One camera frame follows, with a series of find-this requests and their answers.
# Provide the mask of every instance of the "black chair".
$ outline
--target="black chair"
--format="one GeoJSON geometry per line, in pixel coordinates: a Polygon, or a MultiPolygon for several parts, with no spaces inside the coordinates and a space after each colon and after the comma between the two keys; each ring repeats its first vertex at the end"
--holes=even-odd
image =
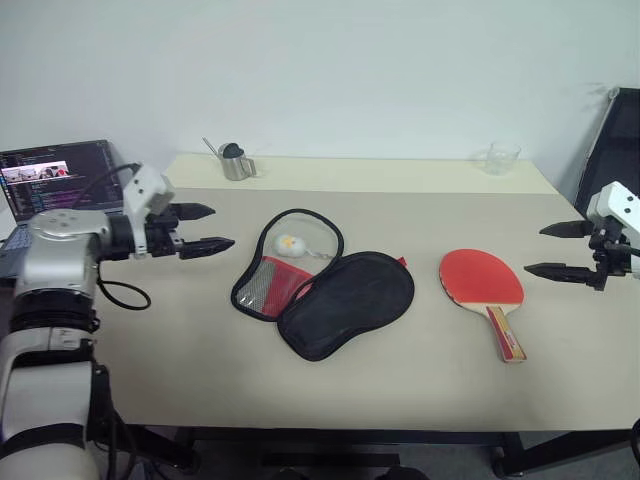
{"type": "Polygon", "coordinates": [[[583,215],[593,194],[614,180],[640,195],[640,90],[615,89],[611,98],[574,203],[583,215]]]}

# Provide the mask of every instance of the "tabletop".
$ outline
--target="tabletop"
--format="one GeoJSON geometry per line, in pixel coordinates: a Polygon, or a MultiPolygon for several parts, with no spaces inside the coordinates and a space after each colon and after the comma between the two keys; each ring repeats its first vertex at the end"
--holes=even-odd
{"type": "Polygon", "coordinates": [[[585,240],[537,233],[577,217],[559,195],[180,189],[176,199],[217,210],[181,224],[186,239],[237,244],[204,259],[104,264],[105,279],[135,283],[153,299],[129,312],[97,295],[97,355],[129,422],[522,431],[628,428],[640,413],[634,281],[614,278],[598,293],[522,269],[591,265],[585,240]],[[229,301],[263,226],[292,207],[334,221],[345,254],[404,256],[416,285],[401,318],[317,363],[229,301]],[[526,362],[501,362],[488,322],[443,293],[439,261],[464,247],[498,255],[520,277],[526,299],[510,321],[526,362]]]}

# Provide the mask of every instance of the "clear drinking glass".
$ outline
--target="clear drinking glass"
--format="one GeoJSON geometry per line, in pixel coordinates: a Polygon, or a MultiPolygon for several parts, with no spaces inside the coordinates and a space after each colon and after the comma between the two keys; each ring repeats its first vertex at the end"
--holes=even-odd
{"type": "Polygon", "coordinates": [[[522,149],[513,143],[493,142],[487,152],[485,172],[489,175],[509,173],[522,149]]]}

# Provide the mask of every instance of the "black cable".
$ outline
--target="black cable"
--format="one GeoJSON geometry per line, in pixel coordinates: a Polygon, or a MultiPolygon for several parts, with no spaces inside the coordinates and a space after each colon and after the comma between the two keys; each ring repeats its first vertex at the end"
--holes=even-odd
{"type": "Polygon", "coordinates": [[[107,300],[109,300],[110,302],[116,304],[121,308],[126,308],[127,310],[146,310],[151,306],[151,297],[147,292],[145,292],[141,288],[136,287],[135,285],[131,285],[130,283],[116,282],[114,280],[103,280],[102,273],[100,272],[100,263],[98,263],[98,278],[96,280],[96,284],[98,285],[98,288],[100,289],[102,294],[107,298],[107,300]],[[129,305],[128,303],[121,302],[116,297],[114,297],[111,294],[111,292],[109,292],[109,290],[107,290],[105,285],[116,285],[118,287],[123,287],[123,288],[128,288],[129,290],[133,290],[134,292],[138,293],[142,298],[144,298],[146,304],[145,305],[129,305]]]}
{"type": "Polygon", "coordinates": [[[116,480],[116,468],[118,464],[118,450],[117,450],[117,431],[116,431],[116,416],[115,409],[113,408],[113,402],[109,399],[109,457],[107,467],[107,480],[116,480]]]}
{"type": "Polygon", "coordinates": [[[127,170],[127,169],[130,169],[135,174],[140,169],[140,167],[141,167],[141,165],[139,163],[125,163],[124,165],[120,165],[119,167],[112,168],[111,170],[107,171],[106,173],[103,173],[102,175],[94,178],[89,183],[89,185],[87,185],[86,187],[84,187],[82,189],[82,191],[78,194],[76,199],[71,204],[71,207],[69,207],[69,208],[76,208],[78,206],[78,203],[80,203],[80,200],[82,200],[84,198],[84,196],[87,194],[87,192],[91,191],[98,183],[103,181],[105,178],[113,175],[114,173],[118,173],[121,170],[127,170]]]}
{"type": "Polygon", "coordinates": [[[153,467],[153,470],[158,474],[158,476],[162,478],[162,480],[171,480],[165,473],[162,472],[162,470],[160,470],[160,465],[158,465],[156,462],[151,462],[151,466],[153,467]]]}
{"type": "Polygon", "coordinates": [[[95,445],[95,447],[100,450],[101,452],[108,452],[109,451],[109,447],[105,447],[104,445],[100,445],[98,442],[96,442],[95,440],[93,441],[93,444],[95,445]]]}
{"type": "Polygon", "coordinates": [[[622,243],[610,243],[610,242],[607,242],[607,244],[605,244],[605,248],[607,250],[612,250],[612,251],[615,251],[615,252],[628,253],[629,255],[633,255],[635,257],[640,257],[640,249],[633,248],[630,245],[625,245],[625,244],[622,244],[622,243]]]}
{"type": "Polygon", "coordinates": [[[127,468],[125,469],[124,473],[120,477],[120,480],[127,480],[131,476],[131,473],[133,472],[133,469],[136,466],[136,459],[138,458],[138,446],[136,445],[136,441],[133,438],[133,434],[129,429],[129,425],[124,423],[124,420],[122,420],[122,417],[116,410],[113,410],[113,413],[115,415],[117,422],[120,424],[120,427],[122,427],[122,430],[124,431],[124,436],[127,439],[127,443],[129,444],[129,460],[127,462],[127,468]]]}
{"type": "Polygon", "coordinates": [[[640,450],[638,449],[638,437],[640,436],[640,419],[636,420],[636,423],[631,427],[631,451],[633,456],[640,466],[640,450]]]}

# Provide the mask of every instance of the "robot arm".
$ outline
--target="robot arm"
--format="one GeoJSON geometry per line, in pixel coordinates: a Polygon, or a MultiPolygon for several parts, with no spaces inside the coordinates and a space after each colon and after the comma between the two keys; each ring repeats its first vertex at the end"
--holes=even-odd
{"type": "Polygon", "coordinates": [[[631,273],[640,278],[640,200],[619,182],[610,183],[591,198],[587,220],[556,223],[540,233],[560,238],[589,236],[596,270],[564,263],[524,267],[534,275],[557,282],[585,283],[600,291],[610,275],[631,273]]]}
{"type": "Polygon", "coordinates": [[[197,258],[234,244],[183,241],[175,230],[180,220],[215,212],[171,205],[173,196],[168,180],[143,166],[124,190],[124,215],[58,209],[31,220],[10,334],[0,344],[0,479],[99,478],[85,444],[113,421],[114,410],[108,371],[93,358],[98,264],[130,255],[197,258]]]}

